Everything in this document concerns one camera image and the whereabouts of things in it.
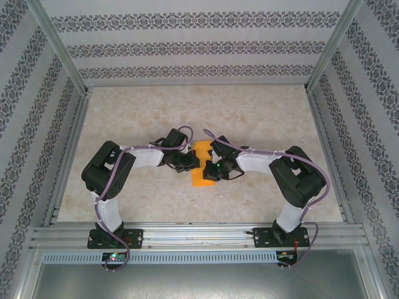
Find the aluminium side rail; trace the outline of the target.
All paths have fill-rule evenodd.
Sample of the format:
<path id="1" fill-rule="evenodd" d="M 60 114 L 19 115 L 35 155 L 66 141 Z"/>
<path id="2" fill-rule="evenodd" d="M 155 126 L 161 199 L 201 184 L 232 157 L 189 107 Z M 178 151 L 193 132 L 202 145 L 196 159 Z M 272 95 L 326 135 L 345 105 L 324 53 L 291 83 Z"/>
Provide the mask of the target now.
<path id="1" fill-rule="evenodd" d="M 330 149 L 328 136 L 327 133 L 325 132 L 325 128 L 322 122 L 322 118 L 320 117 L 320 113 L 317 109 L 316 102 L 311 93 L 306 92 L 306 95 L 309 102 L 312 117 L 314 119 L 315 127 L 320 139 L 320 144 L 324 154 L 325 162 L 327 165 L 328 174 L 330 178 L 330 185 L 332 186 L 332 189 L 334 191 L 335 198 L 338 207 L 340 209 L 341 217 L 343 221 L 346 222 L 347 224 L 355 224 L 355 221 L 352 217 L 352 213 L 350 211 L 349 204 L 347 202 L 344 187 L 342 185 L 342 182 L 340 181 L 340 176 L 334 162 L 332 151 Z"/>
<path id="2" fill-rule="evenodd" d="M 44 213 L 44 218 L 42 219 L 41 226 L 43 227 L 49 227 L 52 224 L 54 211 L 62 202 L 93 90 L 93 88 L 88 88 L 77 105 L 69 134 L 67 135 L 59 168 L 56 172 L 54 185 L 50 192 L 48 205 Z"/>

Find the orange paper sheet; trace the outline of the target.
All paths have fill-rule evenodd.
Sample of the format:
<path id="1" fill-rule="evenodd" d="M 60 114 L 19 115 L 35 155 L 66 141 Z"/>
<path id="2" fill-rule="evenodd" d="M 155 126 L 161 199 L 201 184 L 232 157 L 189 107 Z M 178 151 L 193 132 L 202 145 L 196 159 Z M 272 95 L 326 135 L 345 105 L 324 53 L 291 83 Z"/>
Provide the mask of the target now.
<path id="1" fill-rule="evenodd" d="M 207 161 L 212 161 L 212 155 L 209 154 L 211 150 L 211 140 L 195 141 L 193 150 L 196 151 L 196 157 L 199 159 L 199 168 L 191 170 L 191 183 L 193 187 L 210 187 L 216 183 L 214 181 L 204 179 L 203 171 Z"/>

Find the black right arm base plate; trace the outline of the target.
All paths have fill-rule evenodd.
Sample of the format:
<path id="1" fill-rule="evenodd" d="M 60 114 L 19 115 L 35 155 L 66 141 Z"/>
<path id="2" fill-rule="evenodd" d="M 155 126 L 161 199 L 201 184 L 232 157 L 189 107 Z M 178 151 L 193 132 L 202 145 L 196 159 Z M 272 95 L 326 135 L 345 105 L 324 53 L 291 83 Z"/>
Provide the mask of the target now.
<path id="1" fill-rule="evenodd" d="M 272 227 L 258 227 L 252 230 L 255 248 L 283 248 L 308 247 L 310 245 L 309 234 L 305 227 L 299 227 L 293 232 L 287 233 Z"/>

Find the controller board with green light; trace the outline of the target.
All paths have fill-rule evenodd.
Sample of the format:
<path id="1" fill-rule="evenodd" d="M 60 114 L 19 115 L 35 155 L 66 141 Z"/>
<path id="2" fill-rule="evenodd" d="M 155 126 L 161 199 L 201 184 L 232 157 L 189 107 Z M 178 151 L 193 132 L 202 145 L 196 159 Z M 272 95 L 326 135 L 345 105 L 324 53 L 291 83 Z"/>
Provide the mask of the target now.
<path id="1" fill-rule="evenodd" d="M 102 254 L 102 263 L 115 263 L 121 264 L 124 263 L 127 259 L 126 252 L 104 252 Z"/>
<path id="2" fill-rule="evenodd" d="M 283 266 L 294 265 L 298 255 L 296 251 L 277 251 L 277 260 Z"/>

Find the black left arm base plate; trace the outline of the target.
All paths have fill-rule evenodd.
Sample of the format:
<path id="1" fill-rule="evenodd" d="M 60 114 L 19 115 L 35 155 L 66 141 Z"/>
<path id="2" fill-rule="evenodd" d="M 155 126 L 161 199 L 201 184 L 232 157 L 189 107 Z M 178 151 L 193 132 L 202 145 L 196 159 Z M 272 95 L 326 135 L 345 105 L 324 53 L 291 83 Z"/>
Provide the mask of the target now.
<path id="1" fill-rule="evenodd" d="M 130 249 L 140 249 L 143 241 L 142 229 L 122 229 L 114 234 L 124 241 Z M 92 229 L 87 241 L 88 249 L 122 249 L 125 246 L 108 232 L 102 229 Z"/>

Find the aluminium frame post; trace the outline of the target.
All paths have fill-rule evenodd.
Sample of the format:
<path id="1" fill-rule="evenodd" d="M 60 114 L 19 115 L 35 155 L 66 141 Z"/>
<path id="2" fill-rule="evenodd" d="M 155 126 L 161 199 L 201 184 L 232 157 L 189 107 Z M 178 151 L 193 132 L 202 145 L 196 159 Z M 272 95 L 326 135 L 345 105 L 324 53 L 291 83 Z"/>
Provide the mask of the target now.
<path id="1" fill-rule="evenodd" d="M 26 0 L 29 9 L 32 11 L 36 21 L 40 25 L 44 34 L 47 37 L 54 52 L 59 57 L 62 65 L 66 69 L 69 77 L 72 79 L 75 87 L 80 94 L 86 94 L 88 87 L 84 83 L 84 80 L 76 67 L 67 47 L 63 43 L 57 29 L 55 28 L 52 19 L 48 15 L 41 0 Z"/>
<path id="2" fill-rule="evenodd" d="M 356 16 L 362 4 L 363 0 L 348 1 L 347 6 L 345 7 L 342 15 L 337 21 L 336 27 L 334 28 L 330 38 L 328 39 L 311 74 L 309 75 L 309 78 L 305 84 L 306 93 L 310 93 L 314 89 L 327 64 L 329 63 L 330 58 L 333 56 L 334 52 L 340 44 L 340 41 L 345 35 L 345 31 L 351 24 L 353 18 Z"/>

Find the thin aluminium back rail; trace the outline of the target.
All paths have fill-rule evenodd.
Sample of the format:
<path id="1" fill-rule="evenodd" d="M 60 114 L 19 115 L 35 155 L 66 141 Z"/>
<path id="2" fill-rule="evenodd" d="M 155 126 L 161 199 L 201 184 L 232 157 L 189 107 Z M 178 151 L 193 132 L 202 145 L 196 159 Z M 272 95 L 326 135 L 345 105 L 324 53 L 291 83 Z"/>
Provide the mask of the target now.
<path id="1" fill-rule="evenodd" d="M 184 84 L 144 84 L 144 85 L 116 85 L 116 86 L 89 86 L 87 90 L 93 90 L 95 88 L 138 88 L 138 87 L 302 87 L 306 88 L 305 83 L 184 83 Z"/>

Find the long aluminium mounting rail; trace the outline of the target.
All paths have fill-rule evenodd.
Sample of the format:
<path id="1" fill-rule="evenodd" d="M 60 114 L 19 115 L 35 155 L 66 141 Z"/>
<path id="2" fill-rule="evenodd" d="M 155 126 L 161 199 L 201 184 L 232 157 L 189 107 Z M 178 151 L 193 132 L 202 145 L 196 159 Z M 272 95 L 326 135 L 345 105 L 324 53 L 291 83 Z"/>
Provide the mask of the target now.
<path id="1" fill-rule="evenodd" d="M 221 251 L 254 249 L 253 228 L 272 227 L 269 223 L 145 223 L 127 222 L 127 229 L 143 230 L 143 251 Z M 306 224 L 315 250 L 369 247 L 369 238 L 361 224 L 322 222 Z M 29 241 L 29 250 L 41 252 L 86 251 L 89 222 L 58 222 L 37 227 Z"/>

